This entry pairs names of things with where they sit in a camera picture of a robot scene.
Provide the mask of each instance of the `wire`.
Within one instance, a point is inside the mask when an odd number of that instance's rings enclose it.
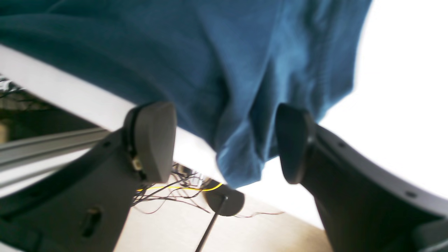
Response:
[[[170,193],[167,196],[151,196],[151,197],[154,197],[155,199],[144,198],[144,199],[141,200],[141,202],[143,202],[143,201],[151,201],[151,200],[158,200],[158,199],[165,199],[165,198],[179,198],[179,197],[184,198],[184,199],[191,199],[191,198],[194,198],[194,197],[196,197],[196,196],[198,196],[200,194],[200,192],[198,192],[195,195],[188,196],[188,197],[185,197],[185,196],[170,196],[175,191],[182,190],[182,189],[183,188],[174,189],[173,191],[170,191]]]
[[[183,198],[181,192],[185,193],[185,195],[186,195],[187,197],[189,196],[188,193],[187,193],[186,191],[184,191],[184,190],[179,190],[179,191],[177,192],[177,194],[178,194],[180,197]],[[194,205],[199,206],[199,205],[198,205],[192,198],[189,198],[189,200],[190,200]]]
[[[136,195],[134,196],[134,202],[143,199],[143,197],[144,197],[145,194],[146,194],[147,189],[150,188],[150,187],[153,187],[154,185],[155,185],[155,184],[144,185],[144,187],[143,187],[140,191],[138,191],[138,192],[136,193]]]
[[[182,203],[188,204],[188,205],[190,205],[190,206],[194,206],[194,207],[196,207],[196,208],[199,208],[199,209],[201,209],[201,210],[203,210],[203,211],[205,211],[205,212],[207,212],[207,213],[210,213],[209,211],[207,211],[206,209],[204,209],[204,208],[202,208],[202,207],[200,207],[200,206],[196,206],[196,205],[193,205],[193,204],[191,204],[191,203],[189,203],[189,202],[185,202],[185,201],[182,201],[182,200],[176,200],[176,199],[170,199],[170,198],[166,198],[166,199],[153,199],[153,200],[164,200],[164,201],[162,202],[162,204],[161,204],[155,211],[152,211],[152,212],[150,212],[150,213],[146,213],[146,212],[140,210],[139,208],[137,208],[136,206],[134,206],[134,208],[135,208],[136,210],[138,210],[139,212],[144,213],[144,214],[153,214],[153,213],[157,212],[157,211],[163,206],[163,204],[164,204],[167,200],[170,200],[170,201],[182,202]]]
[[[257,215],[260,215],[260,214],[267,214],[267,215],[280,215],[280,214],[284,214],[284,212],[278,212],[278,213],[261,213],[261,212],[255,212],[255,213],[253,213],[252,215],[250,215],[250,216],[244,216],[244,215],[237,215],[237,214],[235,214],[235,215],[233,215],[234,217],[236,217],[236,218],[252,218],[252,217],[255,217],[255,216],[257,216]]]
[[[176,176],[175,174],[171,174],[171,175],[172,175],[175,179],[178,179],[177,176]],[[207,183],[207,184],[204,184],[204,186],[203,186],[201,189],[204,189],[204,187],[206,187],[206,186],[208,186],[208,183]],[[198,204],[196,204],[196,202],[194,202],[194,201],[192,200],[192,198],[198,196],[202,191],[197,191],[197,193],[196,193],[195,195],[190,196],[190,195],[189,195],[183,188],[179,188],[179,189],[174,189],[173,191],[170,190],[170,194],[171,194],[172,192],[178,191],[177,193],[179,194],[180,197],[182,197],[182,198],[184,198],[184,199],[190,199],[195,205],[199,206]]]
[[[6,106],[8,100],[12,100],[15,102],[15,110],[27,111],[30,110],[33,106],[35,108],[47,110],[54,108],[50,104],[43,102],[33,95],[27,93],[25,89],[19,87],[14,82],[10,82],[7,89],[0,91],[0,99],[3,99],[3,109],[5,110],[8,110],[8,106]]]
[[[194,191],[213,191],[214,189],[219,188],[220,186],[222,186],[222,183],[219,183],[217,186],[210,188],[210,189],[191,188],[191,187],[151,187],[151,188],[148,188],[148,190],[149,189],[169,188],[169,189],[185,189],[185,190],[194,190]]]
[[[173,182],[173,183],[171,183],[171,184],[168,184],[168,185],[166,185],[166,186],[164,186],[164,187],[158,189],[157,191],[151,193],[150,195],[146,195],[146,196],[143,197],[142,199],[137,200],[136,202],[134,202],[134,203],[132,204],[132,206],[135,206],[136,204],[138,204],[138,203],[141,202],[142,200],[149,199],[151,196],[153,196],[154,194],[156,194],[156,193],[162,191],[162,190],[165,189],[165,188],[168,188],[168,187],[170,187],[170,186],[172,186],[172,185],[174,185],[174,184],[177,184],[177,183],[179,183],[179,182],[185,181],[185,180],[187,180],[187,179],[189,179],[189,178],[184,178],[184,179],[181,179],[181,180],[179,180],[179,181],[175,181],[175,182]]]

